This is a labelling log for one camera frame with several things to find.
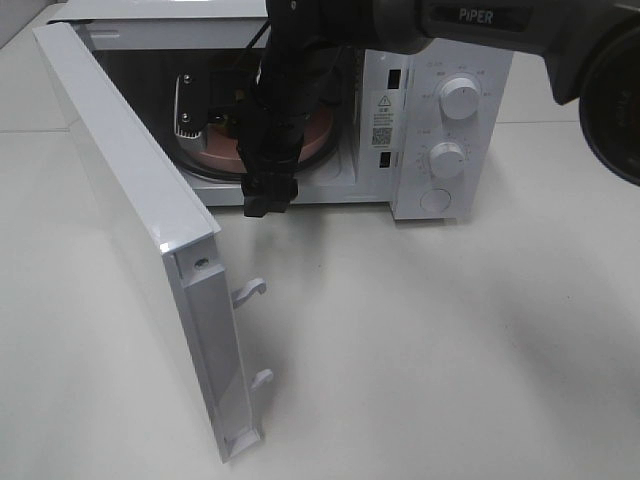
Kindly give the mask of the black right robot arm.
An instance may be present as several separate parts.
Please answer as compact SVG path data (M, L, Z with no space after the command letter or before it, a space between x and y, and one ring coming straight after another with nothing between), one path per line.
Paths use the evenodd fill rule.
M270 1L255 73L185 71L175 127L216 119L237 139L244 213L283 212L297 197L303 133L347 47L416 54L445 39L545 61L555 101L577 101L597 158L639 180L639 5L635 1Z

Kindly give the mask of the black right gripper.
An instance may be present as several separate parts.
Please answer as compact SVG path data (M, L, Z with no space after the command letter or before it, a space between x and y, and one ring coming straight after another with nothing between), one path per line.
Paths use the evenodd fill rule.
M284 213L297 197L304 127L341 50L375 44L372 1L268 1L266 11L269 38L256 73L241 73L242 99L209 101L203 72L179 74L174 94L179 139L200 140L221 118L238 135L246 217Z

